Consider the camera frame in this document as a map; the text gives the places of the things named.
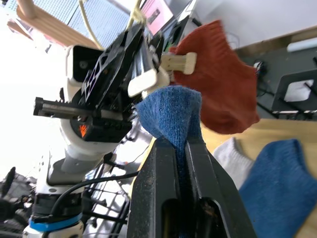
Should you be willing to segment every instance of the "orange knitted fabric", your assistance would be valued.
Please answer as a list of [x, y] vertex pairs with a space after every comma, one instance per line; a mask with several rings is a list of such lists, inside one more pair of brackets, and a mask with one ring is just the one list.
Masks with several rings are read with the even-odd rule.
[[259, 121], [256, 71], [245, 65], [226, 41], [221, 21], [203, 25], [170, 51], [197, 53], [193, 74], [174, 72], [176, 84], [201, 92], [201, 120], [221, 134], [240, 133]]

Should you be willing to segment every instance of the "white sock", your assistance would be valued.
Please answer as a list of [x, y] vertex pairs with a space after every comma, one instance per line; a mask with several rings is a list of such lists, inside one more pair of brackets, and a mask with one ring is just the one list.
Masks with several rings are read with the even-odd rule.
[[254, 161], [243, 154], [241, 146], [234, 137], [218, 146], [213, 156], [230, 175], [239, 190], [247, 179]]

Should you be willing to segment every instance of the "desk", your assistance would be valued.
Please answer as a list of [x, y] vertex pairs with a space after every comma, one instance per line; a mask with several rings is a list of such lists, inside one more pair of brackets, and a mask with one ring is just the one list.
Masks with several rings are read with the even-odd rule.
[[[317, 124], [311, 121], [296, 121], [296, 120], [274, 120], [262, 119], [257, 124], [254, 124], [245, 132], [235, 135], [220, 135], [202, 125], [203, 139], [210, 152], [224, 141], [236, 137], [244, 151], [244, 154], [255, 160], [264, 146], [268, 143], [297, 138], [301, 141], [306, 163], [311, 174], [317, 178]], [[147, 158], [152, 145], [152, 139], [147, 152], [144, 155], [142, 167]], [[317, 234], [317, 207], [313, 210], [306, 222], [299, 230], [296, 238], [315, 238]]]

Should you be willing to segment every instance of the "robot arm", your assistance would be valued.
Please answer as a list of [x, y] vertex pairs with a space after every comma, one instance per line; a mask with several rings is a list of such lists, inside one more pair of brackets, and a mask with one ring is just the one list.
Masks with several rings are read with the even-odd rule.
[[[162, 48], [162, 41], [156, 41], [155, 45], [156, 49]], [[142, 91], [158, 81], [159, 57], [155, 49], [148, 47], [142, 24], [121, 33], [104, 52], [80, 46], [69, 49], [66, 71], [70, 76], [63, 90], [64, 98], [59, 102], [35, 99], [35, 116], [60, 119], [65, 147], [57, 161], [48, 153], [41, 163], [33, 214], [25, 237], [82, 235], [83, 188], [67, 195], [65, 192], [82, 182], [85, 174], [130, 131], [133, 105], [141, 100]], [[144, 81], [144, 75], [151, 84], [134, 87], [129, 95], [129, 84], [133, 80], [137, 84]], [[166, 85], [168, 75], [163, 75]], [[61, 196], [62, 202], [56, 207]]]

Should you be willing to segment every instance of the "computer screen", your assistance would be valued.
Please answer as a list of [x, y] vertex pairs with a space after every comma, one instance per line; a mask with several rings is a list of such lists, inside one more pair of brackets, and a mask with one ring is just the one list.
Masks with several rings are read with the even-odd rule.
[[141, 11], [148, 19], [148, 29], [153, 35], [161, 30], [173, 17], [173, 13], [164, 0], [147, 0]]

